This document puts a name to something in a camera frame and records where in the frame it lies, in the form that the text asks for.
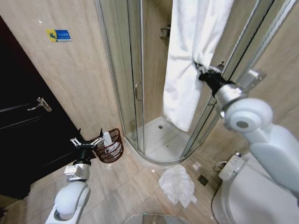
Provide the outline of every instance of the door lever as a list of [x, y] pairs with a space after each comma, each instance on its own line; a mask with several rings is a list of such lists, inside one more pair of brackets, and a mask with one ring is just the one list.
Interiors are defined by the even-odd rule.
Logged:
[[27, 109], [27, 111], [33, 111], [38, 107], [43, 107], [46, 111], [51, 112], [52, 108], [47, 104], [47, 102], [43, 99], [43, 98], [37, 98], [36, 99], [38, 101], [38, 105], [36, 105], [35, 107], [29, 108]]

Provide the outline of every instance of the glass shower door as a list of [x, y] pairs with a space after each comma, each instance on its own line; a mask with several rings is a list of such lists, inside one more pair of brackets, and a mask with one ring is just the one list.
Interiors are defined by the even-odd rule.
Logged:
[[122, 127], [131, 145], [143, 152], [140, 5], [132, 0], [99, 0], [101, 32], [116, 85]]

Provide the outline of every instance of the door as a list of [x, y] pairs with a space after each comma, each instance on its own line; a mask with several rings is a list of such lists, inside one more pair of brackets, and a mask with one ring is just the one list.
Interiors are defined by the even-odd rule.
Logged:
[[[0, 194], [23, 198], [32, 182], [74, 160], [77, 130], [2, 18], [0, 31]], [[36, 107], [38, 98], [51, 109]]]
[[100, 0], [95, 4], [102, 12], [98, 16], [103, 19], [100, 24], [107, 38], [108, 63], [111, 61], [124, 136], [143, 152], [140, 2]]

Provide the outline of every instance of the door handle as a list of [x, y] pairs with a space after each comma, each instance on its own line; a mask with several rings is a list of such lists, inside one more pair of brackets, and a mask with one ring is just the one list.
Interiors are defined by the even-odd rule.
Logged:
[[141, 101], [141, 100], [142, 100], [141, 98], [138, 98], [138, 90], [137, 90], [138, 85], [141, 84], [141, 83], [142, 83], [142, 82], [138, 82], [138, 83], [135, 85], [135, 99], [136, 99], [137, 101]]
[[27, 111], [33, 111], [38, 107], [43, 107], [46, 111], [51, 112], [52, 108], [47, 104], [47, 102], [43, 99], [43, 98], [37, 98], [36, 99], [38, 101], [38, 105], [36, 105], [35, 107], [29, 108], [27, 109]]

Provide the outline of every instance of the wicker basket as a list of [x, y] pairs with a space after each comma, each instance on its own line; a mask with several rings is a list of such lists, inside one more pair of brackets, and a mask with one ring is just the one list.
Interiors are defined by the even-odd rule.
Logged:
[[105, 147], [104, 143], [102, 143], [94, 149], [94, 152], [98, 156], [99, 160], [105, 163], [117, 161], [123, 153], [120, 130], [118, 128], [113, 129], [109, 131], [109, 134], [113, 143], [107, 147]]

